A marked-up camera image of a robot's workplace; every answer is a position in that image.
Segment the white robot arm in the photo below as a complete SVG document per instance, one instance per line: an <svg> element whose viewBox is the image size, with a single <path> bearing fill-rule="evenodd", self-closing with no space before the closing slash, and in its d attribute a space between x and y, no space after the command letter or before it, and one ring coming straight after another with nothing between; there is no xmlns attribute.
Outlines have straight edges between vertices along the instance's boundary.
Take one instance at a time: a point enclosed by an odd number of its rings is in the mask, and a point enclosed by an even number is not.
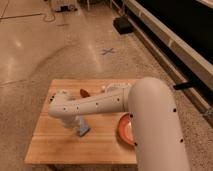
<svg viewBox="0 0 213 171"><path fill-rule="evenodd" d="M190 171L175 99L168 85L144 77L127 86L95 96L72 100L59 91L49 104L50 116L130 114L138 171Z"/></svg>

